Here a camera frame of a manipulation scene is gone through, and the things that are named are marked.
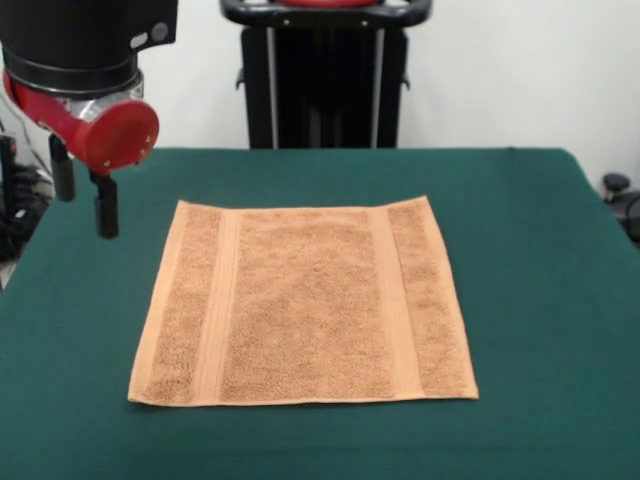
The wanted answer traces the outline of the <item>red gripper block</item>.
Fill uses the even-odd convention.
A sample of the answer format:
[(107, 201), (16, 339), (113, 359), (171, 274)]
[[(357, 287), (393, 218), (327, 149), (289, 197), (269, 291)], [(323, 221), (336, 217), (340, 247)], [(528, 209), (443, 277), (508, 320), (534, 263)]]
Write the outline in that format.
[(7, 73), (3, 74), (3, 87), (27, 118), (51, 133), (48, 142), (56, 197), (63, 202), (75, 199), (70, 153), (91, 170), (90, 180), (97, 188), (94, 206), (98, 235), (116, 238), (117, 184), (106, 174), (143, 161), (159, 134), (159, 118), (143, 99), (143, 75), (136, 76), (132, 87), (95, 99), (38, 92)]

